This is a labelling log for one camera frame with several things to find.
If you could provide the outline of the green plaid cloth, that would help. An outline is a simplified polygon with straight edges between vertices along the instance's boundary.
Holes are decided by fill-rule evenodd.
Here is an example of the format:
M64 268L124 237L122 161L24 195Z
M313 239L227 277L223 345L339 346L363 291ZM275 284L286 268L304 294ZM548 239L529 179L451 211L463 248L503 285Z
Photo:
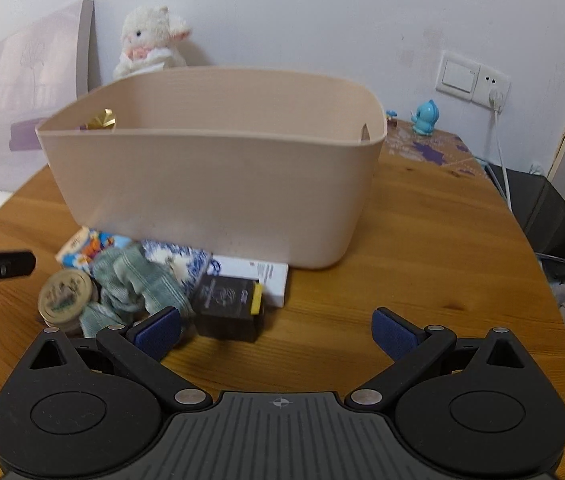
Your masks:
M86 304L80 316L83 335L94 338L109 325L130 325L142 313L153 315L174 307L185 327L194 319L194 309L165 266L145 257L139 244L110 247L92 263L92 277L100 285L99 299Z

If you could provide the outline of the colourful bear tissue pack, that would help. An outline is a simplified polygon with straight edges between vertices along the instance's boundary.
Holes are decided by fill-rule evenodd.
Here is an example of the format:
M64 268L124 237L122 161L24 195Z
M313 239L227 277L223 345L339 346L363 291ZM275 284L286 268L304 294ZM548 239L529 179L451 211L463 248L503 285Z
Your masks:
M83 226L57 252L56 261L64 268L73 268L90 274L100 252L110 247L124 248L132 243L129 237Z

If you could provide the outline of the round tin can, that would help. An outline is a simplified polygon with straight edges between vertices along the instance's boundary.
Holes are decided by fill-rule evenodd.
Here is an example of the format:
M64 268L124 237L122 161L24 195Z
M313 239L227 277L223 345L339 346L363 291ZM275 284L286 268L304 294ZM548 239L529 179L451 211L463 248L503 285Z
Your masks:
M96 296L96 286L87 273L63 269L52 274L40 290L38 312L49 327L75 334L82 330L80 317Z

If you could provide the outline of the blue white porcelain tissue pack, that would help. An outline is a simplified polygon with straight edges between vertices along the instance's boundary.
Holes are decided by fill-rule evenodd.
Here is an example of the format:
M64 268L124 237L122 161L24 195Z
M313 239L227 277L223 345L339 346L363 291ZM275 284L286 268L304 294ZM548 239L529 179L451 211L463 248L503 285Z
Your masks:
M212 259L210 252L189 246L155 240L143 240L140 245L145 257L165 266L188 296L196 290Z

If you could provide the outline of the black small box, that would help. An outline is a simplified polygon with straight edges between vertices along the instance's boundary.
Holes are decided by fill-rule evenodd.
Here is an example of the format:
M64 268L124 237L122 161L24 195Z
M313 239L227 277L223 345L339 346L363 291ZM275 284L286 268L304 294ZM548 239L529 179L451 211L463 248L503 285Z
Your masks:
M200 336L255 342L264 326L263 285L258 280L206 274L192 300Z

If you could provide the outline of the white flat box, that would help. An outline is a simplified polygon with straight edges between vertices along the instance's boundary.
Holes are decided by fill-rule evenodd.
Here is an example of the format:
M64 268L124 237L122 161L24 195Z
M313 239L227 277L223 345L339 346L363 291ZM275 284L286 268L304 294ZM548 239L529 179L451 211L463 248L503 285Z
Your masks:
M206 273L258 281L263 285L263 298L266 304L276 308L282 308L285 304L288 264L214 255Z

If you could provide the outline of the black tablet device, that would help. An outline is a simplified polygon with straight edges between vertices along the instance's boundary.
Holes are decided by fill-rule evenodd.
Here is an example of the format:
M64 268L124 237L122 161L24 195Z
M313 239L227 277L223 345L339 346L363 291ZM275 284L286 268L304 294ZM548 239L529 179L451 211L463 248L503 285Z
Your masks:
M511 210L547 279L565 282L565 200L539 174L507 170Z

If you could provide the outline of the gold tissue pack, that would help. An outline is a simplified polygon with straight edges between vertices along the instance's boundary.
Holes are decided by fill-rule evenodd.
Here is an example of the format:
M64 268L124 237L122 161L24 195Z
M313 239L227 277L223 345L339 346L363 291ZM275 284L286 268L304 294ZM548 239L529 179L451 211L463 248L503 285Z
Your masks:
M83 125L81 130L113 130L116 126L116 116L110 108L100 110L94 117L90 118Z

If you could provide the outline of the beige plastic storage basket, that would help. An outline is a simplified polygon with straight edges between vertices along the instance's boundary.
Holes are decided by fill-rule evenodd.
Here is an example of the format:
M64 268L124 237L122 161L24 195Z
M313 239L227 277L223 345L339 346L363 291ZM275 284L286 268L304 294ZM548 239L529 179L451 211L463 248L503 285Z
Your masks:
M104 108L113 130L80 129ZM321 269L351 243L386 129L356 82L206 66L115 81L36 133L81 226Z

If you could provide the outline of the blue duck figurine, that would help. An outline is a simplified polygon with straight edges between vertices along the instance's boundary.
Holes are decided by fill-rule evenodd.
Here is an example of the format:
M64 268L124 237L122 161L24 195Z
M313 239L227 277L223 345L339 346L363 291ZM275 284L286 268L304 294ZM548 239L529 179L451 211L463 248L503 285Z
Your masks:
M420 104L411 115L411 128L419 136L432 136L435 124L439 120L439 107L433 100Z

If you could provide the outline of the white plush lamb toy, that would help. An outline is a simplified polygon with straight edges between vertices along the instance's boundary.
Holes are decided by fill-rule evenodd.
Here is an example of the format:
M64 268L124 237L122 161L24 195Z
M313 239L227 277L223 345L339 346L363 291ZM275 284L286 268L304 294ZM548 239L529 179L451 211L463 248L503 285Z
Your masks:
M121 32L121 54L113 70L120 80L137 73L186 67L178 50L192 32L187 22L172 15L167 6L139 6L128 13Z

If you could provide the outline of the white wall switch socket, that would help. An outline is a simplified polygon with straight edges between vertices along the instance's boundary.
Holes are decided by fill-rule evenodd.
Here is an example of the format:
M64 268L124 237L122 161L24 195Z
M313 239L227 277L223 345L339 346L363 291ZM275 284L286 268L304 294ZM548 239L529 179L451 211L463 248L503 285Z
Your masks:
M455 98L500 112L505 106L511 79L495 68L444 51L435 89Z

